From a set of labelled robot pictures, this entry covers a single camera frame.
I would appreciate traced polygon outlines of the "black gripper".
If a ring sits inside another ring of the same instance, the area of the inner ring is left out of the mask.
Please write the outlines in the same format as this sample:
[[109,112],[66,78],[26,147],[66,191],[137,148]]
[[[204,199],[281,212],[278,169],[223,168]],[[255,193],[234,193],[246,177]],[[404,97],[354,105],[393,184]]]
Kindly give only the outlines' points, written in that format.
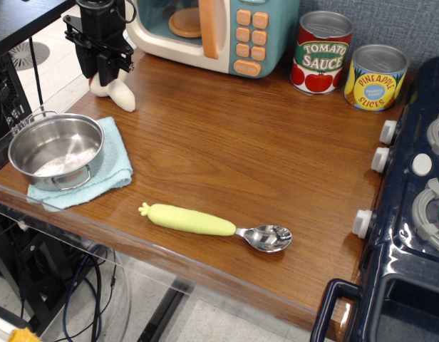
[[77,1],[80,16],[66,15],[66,39],[76,46],[83,75],[97,72],[100,85],[106,87],[118,78],[119,70],[133,67],[133,48],[124,38],[126,25],[135,19],[131,1]]

